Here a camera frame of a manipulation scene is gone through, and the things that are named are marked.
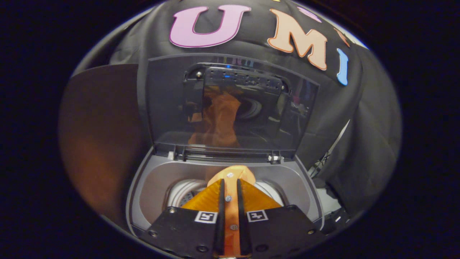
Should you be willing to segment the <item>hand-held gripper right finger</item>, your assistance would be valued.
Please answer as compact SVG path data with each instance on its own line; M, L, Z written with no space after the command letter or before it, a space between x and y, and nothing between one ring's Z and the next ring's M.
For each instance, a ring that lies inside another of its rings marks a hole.
M291 258L318 244L318 228L297 205L281 206L237 180L240 252L252 258Z

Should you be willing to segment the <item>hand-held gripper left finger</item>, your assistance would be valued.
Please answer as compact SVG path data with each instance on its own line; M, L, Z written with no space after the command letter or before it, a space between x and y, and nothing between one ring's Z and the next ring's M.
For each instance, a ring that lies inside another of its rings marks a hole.
M225 182L219 179L189 207L170 206L140 239L182 258L217 258L225 251Z

